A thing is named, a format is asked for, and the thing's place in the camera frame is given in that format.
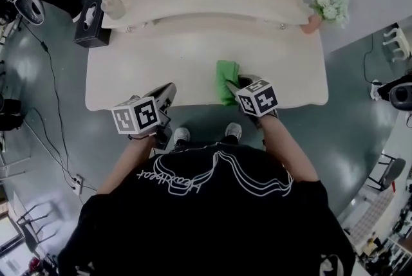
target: white flowers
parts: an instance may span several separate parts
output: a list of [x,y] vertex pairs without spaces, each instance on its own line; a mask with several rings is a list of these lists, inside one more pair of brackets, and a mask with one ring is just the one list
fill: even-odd
[[315,3],[311,7],[322,19],[336,22],[342,28],[349,23],[349,0],[312,0]]

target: black tissue box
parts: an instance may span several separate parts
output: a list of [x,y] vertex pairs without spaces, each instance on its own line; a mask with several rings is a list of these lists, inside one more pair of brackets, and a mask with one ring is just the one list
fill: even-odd
[[[111,29],[102,29],[104,12],[101,9],[102,0],[86,0],[80,15],[74,42],[85,48],[107,46],[110,41]],[[95,17],[89,27],[84,20],[90,7],[96,6]]]

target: flower bouquet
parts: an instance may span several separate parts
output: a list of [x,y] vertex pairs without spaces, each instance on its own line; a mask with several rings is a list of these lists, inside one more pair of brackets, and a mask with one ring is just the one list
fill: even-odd
[[310,5],[316,12],[309,18],[309,24],[302,25],[305,33],[312,33],[323,21],[337,23],[344,28],[349,23],[348,5],[349,0],[312,0]]

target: black t-shirt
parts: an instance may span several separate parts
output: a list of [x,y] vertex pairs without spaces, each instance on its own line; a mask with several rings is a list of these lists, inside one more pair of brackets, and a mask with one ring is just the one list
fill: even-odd
[[296,183],[271,155],[217,143],[155,156],[90,198],[59,272],[93,262],[97,275],[351,275],[354,261],[320,181]]

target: white ornate vanity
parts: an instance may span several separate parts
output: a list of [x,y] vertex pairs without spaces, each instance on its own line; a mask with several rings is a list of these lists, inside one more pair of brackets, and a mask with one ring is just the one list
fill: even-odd
[[280,107],[325,104],[328,88],[319,32],[305,35],[303,0],[122,0],[105,15],[109,46],[89,50],[86,105],[107,109],[174,82],[174,104],[217,104],[216,61],[266,77]]

